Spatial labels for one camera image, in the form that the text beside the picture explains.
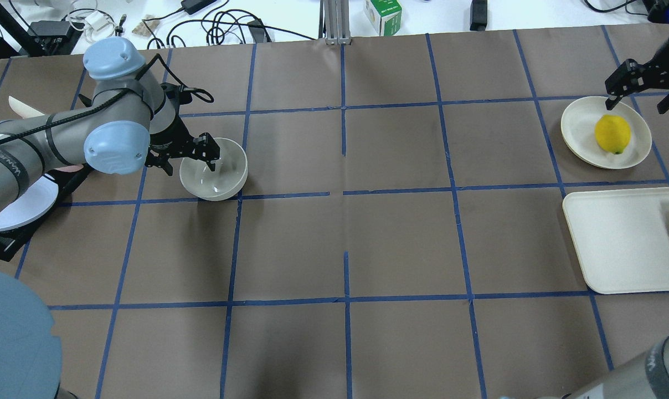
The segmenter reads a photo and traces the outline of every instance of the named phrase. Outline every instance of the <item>robotic arm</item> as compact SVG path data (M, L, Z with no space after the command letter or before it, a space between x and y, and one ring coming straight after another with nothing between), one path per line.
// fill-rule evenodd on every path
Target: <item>robotic arm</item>
M84 162L106 173L127 174L157 166L172 175L168 160L192 157L214 170L220 149L212 136L194 138L178 111L192 94L213 97L183 84L159 84L150 63L125 38L91 46L84 66L96 79L88 109L0 122L0 211L48 170Z
M646 64L628 59L605 81L605 89L610 95L605 101L608 110L625 96L640 93L646 89L669 90L669 38ZM660 114L669 111L669 94L657 104Z

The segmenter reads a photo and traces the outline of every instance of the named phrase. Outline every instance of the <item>yellow fruit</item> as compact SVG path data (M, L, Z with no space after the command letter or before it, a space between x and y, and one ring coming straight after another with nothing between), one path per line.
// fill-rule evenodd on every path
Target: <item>yellow fruit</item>
M622 154L630 144L630 136L630 125L622 116L603 115L595 124L595 141L607 152Z

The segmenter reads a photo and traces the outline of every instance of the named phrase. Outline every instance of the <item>green and white box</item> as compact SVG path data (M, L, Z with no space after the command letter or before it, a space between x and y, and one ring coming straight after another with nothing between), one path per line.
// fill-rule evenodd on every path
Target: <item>green and white box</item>
M401 28L403 8L397 0L365 0L364 13L380 36L393 36Z

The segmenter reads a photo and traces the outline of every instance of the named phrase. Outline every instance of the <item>brown table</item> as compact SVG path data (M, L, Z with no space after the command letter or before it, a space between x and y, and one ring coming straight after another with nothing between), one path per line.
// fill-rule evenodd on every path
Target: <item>brown table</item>
M668 34L163 50L216 97L183 107L192 133L246 148L243 194L94 173L0 270L53 310L82 397L561 396L669 334L669 293L588 290L560 211L569 192L669 185L661 94L627 101L656 143L631 169L585 164L559 128ZM54 112L93 87L79 57L0 61L0 119L8 94Z

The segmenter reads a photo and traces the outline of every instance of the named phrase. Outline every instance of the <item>blue rounded object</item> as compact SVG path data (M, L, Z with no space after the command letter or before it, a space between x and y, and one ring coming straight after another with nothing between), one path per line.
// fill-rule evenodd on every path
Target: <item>blue rounded object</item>
M120 78L134 73L144 64L145 57L137 52L137 48L119 36L97 41L84 54L84 66L96 80Z
M142 169L150 132L133 121L112 121L95 128L84 141L91 167L104 173L127 175Z
M61 376L53 324L30 288L0 273L0 399L53 399Z

